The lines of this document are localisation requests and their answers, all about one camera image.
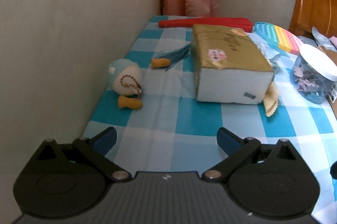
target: stuffed toy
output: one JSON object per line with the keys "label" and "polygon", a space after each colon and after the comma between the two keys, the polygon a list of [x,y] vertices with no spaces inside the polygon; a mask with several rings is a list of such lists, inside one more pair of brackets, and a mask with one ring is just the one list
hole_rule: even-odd
{"label": "stuffed toy", "polygon": [[112,62],[108,69],[108,86],[116,93],[119,108],[140,109],[143,104],[137,98],[127,96],[142,95],[142,73],[137,63],[128,59]]}

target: wooden headboard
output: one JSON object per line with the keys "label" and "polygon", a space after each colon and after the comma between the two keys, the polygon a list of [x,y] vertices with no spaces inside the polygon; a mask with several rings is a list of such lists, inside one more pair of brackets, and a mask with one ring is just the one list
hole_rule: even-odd
{"label": "wooden headboard", "polygon": [[296,0],[289,31],[310,36],[313,26],[327,37],[337,36],[337,0]]}

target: rainbow fidget toy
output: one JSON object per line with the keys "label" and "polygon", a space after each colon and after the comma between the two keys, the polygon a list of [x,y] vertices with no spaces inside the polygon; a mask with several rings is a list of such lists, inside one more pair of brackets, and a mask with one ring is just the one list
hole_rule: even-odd
{"label": "rainbow fidget toy", "polygon": [[288,53],[299,55],[303,42],[291,32],[265,22],[255,23],[254,31],[258,36],[267,41],[269,45]]}

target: bed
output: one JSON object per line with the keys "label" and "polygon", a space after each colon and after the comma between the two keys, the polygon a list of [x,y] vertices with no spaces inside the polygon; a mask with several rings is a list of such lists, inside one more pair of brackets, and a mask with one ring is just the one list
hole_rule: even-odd
{"label": "bed", "polygon": [[[136,171],[203,173],[226,158],[216,142],[222,126],[239,137],[253,136],[262,143],[288,138],[320,183],[321,195],[313,216],[321,223],[335,223],[337,188],[330,167],[337,160],[337,120],[327,100],[321,105],[310,103],[291,85],[289,72],[296,56],[275,48],[281,54],[280,71],[275,75],[281,95],[270,118],[263,104],[198,103],[190,58],[167,72],[149,68],[154,53],[190,42],[190,28],[158,28],[158,21],[176,18],[152,17],[126,56],[142,70],[143,108],[118,109],[118,94],[106,90],[84,136],[91,138],[114,126],[117,143],[106,157],[133,175]],[[257,34],[249,36],[267,46]]]}

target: red folded fan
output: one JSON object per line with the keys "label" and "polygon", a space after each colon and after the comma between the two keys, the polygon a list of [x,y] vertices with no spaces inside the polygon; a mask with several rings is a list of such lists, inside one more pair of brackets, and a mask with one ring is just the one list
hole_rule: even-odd
{"label": "red folded fan", "polygon": [[222,25],[232,28],[242,28],[245,32],[252,32],[253,24],[248,18],[243,17],[208,17],[162,20],[158,23],[160,28],[192,27],[193,24]]}

